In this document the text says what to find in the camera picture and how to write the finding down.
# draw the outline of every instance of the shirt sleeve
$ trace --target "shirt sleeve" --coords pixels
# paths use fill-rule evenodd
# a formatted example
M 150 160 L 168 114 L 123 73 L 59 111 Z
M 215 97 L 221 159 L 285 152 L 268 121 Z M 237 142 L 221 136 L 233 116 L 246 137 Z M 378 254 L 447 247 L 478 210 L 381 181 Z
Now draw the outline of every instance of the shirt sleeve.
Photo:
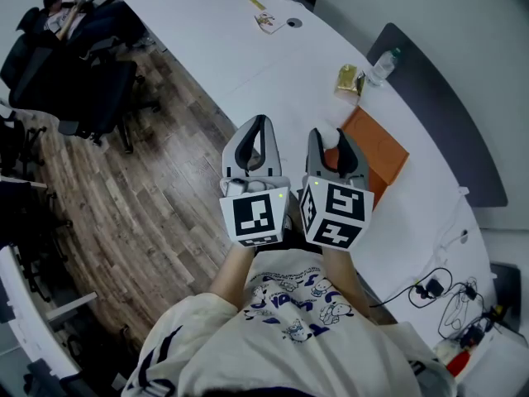
M 407 358 L 424 397 L 456 396 L 455 379 L 408 323 L 379 326 Z
M 187 297 L 165 312 L 141 349 L 123 396 L 174 394 L 181 370 L 238 310 L 215 294 Z

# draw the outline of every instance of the white t-shirt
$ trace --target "white t-shirt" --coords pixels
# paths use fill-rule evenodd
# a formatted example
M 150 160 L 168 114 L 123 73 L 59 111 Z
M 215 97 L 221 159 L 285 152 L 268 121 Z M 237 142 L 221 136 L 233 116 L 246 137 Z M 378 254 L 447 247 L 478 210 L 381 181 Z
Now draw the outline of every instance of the white t-shirt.
M 261 252 L 245 297 L 240 312 L 215 294 L 168 310 L 123 395 L 283 387 L 314 396 L 455 396 L 453 377 L 411 325 L 364 318 L 325 278 L 320 255 Z
M 71 2 L 75 3 L 75 0 L 63 0 L 63 3 Z M 51 15 L 50 17 L 48 17 L 48 20 L 44 25 L 44 29 L 51 31 L 54 34 L 57 34 L 57 32 L 63 29 L 63 26 L 66 23 L 66 18 L 68 17 L 71 10 L 71 7 L 63 7 L 55 15 Z M 74 21 L 72 22 L 72 26 L 69 28 L 68 31 L 68 40 L 72 38 L 75 28 L 79 26 L 79 23 L 81 23 L 85 16 L 86 13 L 80 13 L 75 17 Z

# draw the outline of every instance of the black cable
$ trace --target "black cable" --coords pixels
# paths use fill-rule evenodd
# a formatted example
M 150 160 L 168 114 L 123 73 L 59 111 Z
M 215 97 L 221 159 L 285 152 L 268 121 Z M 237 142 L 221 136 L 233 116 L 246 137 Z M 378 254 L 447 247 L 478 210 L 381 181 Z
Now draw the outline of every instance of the black cable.
M 484 297 L 483 297 L 483 295 L 481 295 L 477 291 L 477 289 L 478 289 L 477 280 L 475 278 L 473 278 L 473 277 L 470 277 L 469 280 L 465 284 L 456 283 L 456 284 L 454 284 L 453 288 L 455 288 L 457 285 L 459 285 L 461 288 L 455 294 L 453 294 L 452 297 L 450 298 L 450 300 L 448 301 L 448 304 L 446 305 L 445 310 L 443 311 L 443 314 L 441 316 L 441 321 L 439 322 L 439 326 L 437 327 L 437 332 L 444 339 L 449 339 L 450 337 L 453 337 L 453 334 L 451 334 L 449 337 L 445 337 L 441 333 L 441 325 L 444 325 L 446 327 L 451 326 L 452 329 L 454 329 L 455 332 L 458 332 L 458 334 L 456 336 L 456 339 L 457 339 L 458 337 L 461 337 L 461 336 L 465 335 L 465 331 L 468 328 L 470 328 L 472 325 L 474 325 L 476 323 L 481 322 L 481 320 L 485 318 Z M 472 295 L 473 295 L 472 293 L 469 292 L 469 289 L 472 289 L 474 291 L 474 294 L 475 294 L 474 299 L 476 299 L 477 297 L 481 298 L 481 314 L 478 317 L 474 318 L 474 320 L 472 320 L 468 325 L 466 325 L 463 328 L 463 325 L 465 325 L 465 322 L 466 322 L 466 315 L 467 315 L 468 308 L 469 308 L 469 302 L 472 299 Z M 446 321 L 443 322 L 443 319 L 445 319 L 446 311 L 448 310 L 448 308 L 450 307 L 451 302 L 454 299 L 457 299 L 457 303 L 455 305 L 455 308 L 450 313 L 450 315 L 446 318 Z M 461 320 L 459 318 L 459 316 L 460 316 L 461 312 L 463 312 L 463 308 L 465 308 L 465 315 L 463 317 L 463 320 Z M 454 316 L 454 313 L 457 313 L 456 316 L 453 318 L 452 321 L 448 322 L 448 319 L 451 319 Z M 455 322 L 456 321 L 459 323 L 458 327 L 455 326 Z M 487 326 L 485 327 L 484 331 L 486 331 L 487 329 L 491 329 L 492 326 L 493 326 L 493 323 L 491 323 L 488 319 L 487 319 L 487 321 L 488 321 L 487 322 Z
M 429 306 L 429 305 L 432 304 L 432 303 L 435 303 L 439 297 L 437 297 L 437 298 L 433 297 L 433 298 L 432 298 L 432 297 L 429 297 L 429 296 L 428 296 L 427 298 L 431 299 L 431 302 L 426 303 L 426 304 L 423 304 L 422 306 L 418 306 L 418 305 L 416 305 L 415 303 L 413 303 L 413 301 L 412 301 L 412 291 L 409 290 L 409 292 L 407 293 L 407 299 L 408 299 L 409 302 L 410 302 L 413 306 L 415 306 L 417 309 L 422 309 L 422 308 L 425 308 L 426 306 Z
M 385 304 L 389 303 L 390 301 L 393 301 L 395 300 L 399 295 L 401 295 L 402 293 L 405 293 L 407 290 L 412 290 L 413 288 L 415 288 L 415 285 L 410 285 L 409 287 L 403 289 L 400 293 L 398 293 L 397 295 L 395 295 L 394 297 L 392 297 L 391 299 L 389 300 L 386 300 L 384 301 L 383 303 L 378 303 L 378 304 L 375 304 L 373 306 L 369 306 L 370 308 L 379 308 L 380 306 L 384 306 Z
M 420 308 L 420 307 L 426 307 L 427 305 L 429 304 L 432 304 L 434 301 L 436 301 L 436 299 L 433 299 L 433 301 L 431 301 L 429 304 L 425 304 L 424 306 L 417 306 L 415 305 L 412 300 L 411 300 L 411 290 L 414 289 L 415 287 L 417 287 L 421 282 L 423 282 L 426 278 L 428 278 L 431 274 L 433 274 L 434 272 L 438 271 L 438 270 L 444 270 L 445 272 L 448 272 L 448 275 L 450 275 L 450 285 L 448 287 L 448 290 L 450 290 L 452 288 L 452 284 L 454 282 L 454 277 L 452 276 L 452 273 L 447 270 L 446 268 L 435 268 L 434 270 L 431 270 L 428 275 L 426 275 L 424 278 L 422 278 L 421 280 L 417 281 L 414 285 L 410 285 L 409 287 L 406 287 L 405 289 L 403 289 L 400 293 L 398 293 L 397 295 L 393 296 L 391 299 L 389 300 L 386 300 L 382 303 L 378 303 L 378 304 L 375 304 L 373 306 L 369 306 L 370 308 L 374 309 L 374 308 L 378 308 L 380 306 L 384 306 L 385 304 L 389 303 L 390 301 L 393 301 L 395 300 L 399 295 L 405 293 L 406 291 L 410 290 L 410 292 L 408 293 L 408 299 L 410 300 L 410 302 L 417 308 Z

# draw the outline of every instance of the curved desk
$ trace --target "curved desk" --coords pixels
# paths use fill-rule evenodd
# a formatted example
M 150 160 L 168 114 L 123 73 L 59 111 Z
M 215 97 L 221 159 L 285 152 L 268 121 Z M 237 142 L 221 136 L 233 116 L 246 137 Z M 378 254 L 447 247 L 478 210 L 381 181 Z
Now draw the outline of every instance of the curved desk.
M 237 127 L 260 113 L 272 119 L 283 173 L 293 190 L 300 188 L 308 132 L 339 127 L 353 111 L 333 94 L 338 70 L 346 63 L 368 68 L 367 59 L 324 21 L 289 0 L 259 0 L 274 16 L 303 22 L 300 28 L 283 26 L 272 35 L 256 25 L 259 10 L 248 0 L 125 1 Z M 487 304 L 494 303 L 488 255 L 476 220 L 433 140 L 388 84 L 366 87 L 360 106 L 410 156 L 352 252 L 358 271 L 384 300 L 420 278 L 436 251 L 454 282 L 474 277 Z M 465 244 L 457 240 L 463 230 L 469 231 Z M 448 286 L 445 276 L 438 279 Z M 388 308 L 398 321 L 411 322 L 433 347 L 441 340 L 437 326 L 445 306 L 442 300 L 415 309 L 402 296 Z M 471 304 L 467 321 L 480 309 Z
M 9 326 L 30 360 L 45 360 L 51 369 L 50 374 L 59 379 L 78 374 L 78 365 L 57 342 L 50 325 L 33 301 L 17 256 L 9 246 L 0 250 L 0 278 L 16 317 L 9 321 Z

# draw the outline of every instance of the dark pants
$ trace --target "dark pants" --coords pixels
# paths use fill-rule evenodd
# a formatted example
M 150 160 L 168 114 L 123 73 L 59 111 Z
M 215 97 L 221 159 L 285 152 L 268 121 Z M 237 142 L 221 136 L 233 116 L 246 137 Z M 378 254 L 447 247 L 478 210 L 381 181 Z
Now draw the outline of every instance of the dark pants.
M 115 2 L 87 14 L 75 29 L 70 42 L 76 49 L 85 52 L 98 41 L 112 36 L 133 45 L 144 33 L 145 27 L 140 18 L 124 2 Z
M 285 228 L 283 240 L 281 242 L 276 242 L 275 244 L 269 244 L 267 246 L 257 246 L 255 248 L 255 255 L 257 256 L 260 251 L 290 250 L 291 248 L 298 248 L 319 255 L 322 253 L 322 248 L 306 242 L 305 236 L 302 233 Z

